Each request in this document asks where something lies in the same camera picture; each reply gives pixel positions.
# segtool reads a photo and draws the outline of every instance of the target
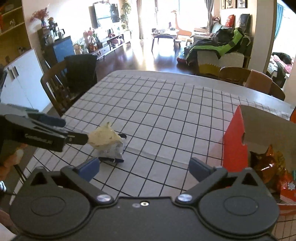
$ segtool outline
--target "drawer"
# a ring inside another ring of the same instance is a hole
[[[100,49],[101,55],[104,55],[105,53],[109,52],[111,50],[110,45],[107,45]]]

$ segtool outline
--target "green plant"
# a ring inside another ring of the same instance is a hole
[[[131,5],[125,0],[121,8],[123,14],[121,14],[120,19],[122,22],[122,28],[128,29],[128,15],[131,13]]]

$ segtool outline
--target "tv screen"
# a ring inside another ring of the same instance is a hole
[[[120,21],[117,4],[94,4],[98,26]]]

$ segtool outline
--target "tv stand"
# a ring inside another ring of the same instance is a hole
[[[122,36],[122,39],[124,42],[122,44],[119,44],[116,47],[112,47],[112,45],[111,45],[112,39],[119,38],[121,36]],[[110,54],[113,51],[115,52],[116,49],[120,48],[124,44],[131,43],[131,31],[130,30],[124,31],[122,33],[115,35],[114,37],[102,39],[102,40],[100,40],[100,42],[102,43],[102,48],[100,48],[97,51],[94,51],[90,54],[96,55],[97,60],[103,59],[105,61],[106,55]]]

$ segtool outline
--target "white cabinet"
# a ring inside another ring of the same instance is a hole
[[[11,66],[8,66],[6,70],[8,73],[1,93],[1,103],[15,104],[32,108],[32,105],[26,97],[24,90],[20,86],[20,83],[13,75]]]
[[[43,76],[35,50],[30,50],[11,64],[12,72],[34,109],[43,111],[50,103],[40,80]]]

